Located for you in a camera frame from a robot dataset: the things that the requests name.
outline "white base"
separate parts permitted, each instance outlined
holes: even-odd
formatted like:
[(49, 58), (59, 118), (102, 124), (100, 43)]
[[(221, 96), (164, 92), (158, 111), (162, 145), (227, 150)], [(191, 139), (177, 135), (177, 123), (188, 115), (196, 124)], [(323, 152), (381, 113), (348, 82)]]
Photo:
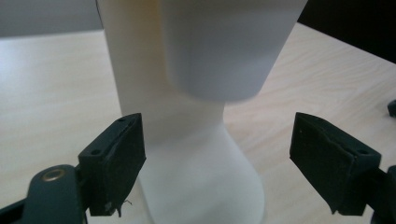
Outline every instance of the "white base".
[(148, 148), (139, 178), (154, 223), (262, 221), (262, 182), (222, 124)]

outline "black object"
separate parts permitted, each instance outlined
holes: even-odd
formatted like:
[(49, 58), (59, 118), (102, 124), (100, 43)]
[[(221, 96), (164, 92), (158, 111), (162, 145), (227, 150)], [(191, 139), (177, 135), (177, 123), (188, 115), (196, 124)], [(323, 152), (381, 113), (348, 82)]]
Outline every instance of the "black object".
[(298, 22), (396, 63), (396, 0), (308, 0)]
[(79, 165), (50, 167), (33, 177), (26, 199), (0, 210), (0, 223), (86, 223), (119, 211), (146, 160), (142, 118), (114, 121), (79, 155)]
[(388, 104), (388, 112), (391, 117), (396, 118), (396, 100), (394, 100)]
[(348, 133), (297, 113), (290, 158), (333, 213), (361, 216), (369, 204), (372, 223), (396, 223), (396, 166), (381, 171), (381, 155)]

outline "light wood surface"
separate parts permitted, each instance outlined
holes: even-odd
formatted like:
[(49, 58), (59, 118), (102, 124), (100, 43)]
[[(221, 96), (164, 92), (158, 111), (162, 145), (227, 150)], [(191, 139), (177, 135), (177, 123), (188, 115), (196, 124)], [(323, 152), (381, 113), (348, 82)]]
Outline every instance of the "light wood surface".
[[(262, 177), (264, 223), (369, 223), (332, 215), (289, 159), (294, 114), (322, 117), (396, 164), (396, 65), (296, 24), (262, 91), (228, 105), (225, 122)], [(0, 207), (25, 197), (30, 179), (78, 153), (120, 106), (103, 32), (0, 39)], [(125, 216), (90, 223), (150, 223), (139, 185)]]

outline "white stand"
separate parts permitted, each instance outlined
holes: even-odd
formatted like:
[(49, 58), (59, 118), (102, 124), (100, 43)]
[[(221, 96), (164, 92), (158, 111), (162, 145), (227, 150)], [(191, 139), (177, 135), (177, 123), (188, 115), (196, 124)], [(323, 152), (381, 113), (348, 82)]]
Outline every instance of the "white stand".
[[(206, 77), (203, 82), (199, 78), (192, 78), (191, 74), (184, 74), (187, 70), (178, 69), (179, 66), (184, 66), (183, 62), (190, 63), (194, 60), (193, 57), (184, 58), (186, 52), (178, 45), (181, 42), (173, 39), (174, 37), (180, 41), (190, 41), (180, 39), (187, 34), (180, 31), (189, 27), (174, 26), (176, 29), (170, 29), (169, 22), (172, 23), (175, 17), (172, 13), (166, 13), (167, 8), (172, 8), (165, 4), (166, 1), (163, 1), (163, 19), (155, 0), (98, 2), (122, 114), (140, 112), (143, 115), (148, 159), (139, 179), (154, 223), (259, 223), (264, 212), (262, 181), (227, 133), (222, 121), (225, 102), (223, 96), (227, 95), (227, 92), (238, 90), (226, 88), (227, 91), (220, 91), (214, 88), (220, 86), (219, 81), (241, 77), (220, 74), (222, 78), (216, 79), (216, 85), (205, 88), (205, 82), (212, 82), (210, 77)], [(211, 1), (191, 2), (194, 5)], [(293, 17), (294, 21), (285, 27), (288, 32), (298, 15), (299, 13)], [(273, 47), (276, 50), (271, 51), (271, 67), (288, 32), (283, 32), (283, 42), (280, 41), (280, 46)], [(163, 38), (167, 49), (167, 62), (164, 60)], [(168, 75), (172, 73), (169, 77), (174, 85), (209, 101), (201, 101), (177, 91), (175, 86), (169, 84), (165, 67)], [(258, 82), (256, 86), (261, 86), (269, 70), (270, 67), (266, 68), (261, 75), (251, 73), (250, 79)], [(194, 86), (193, 83), (197, 81), (204, 86)], [(247, 98), (257, 91), (249, 91), (248, 95), (233, 92), (231, 99)]]

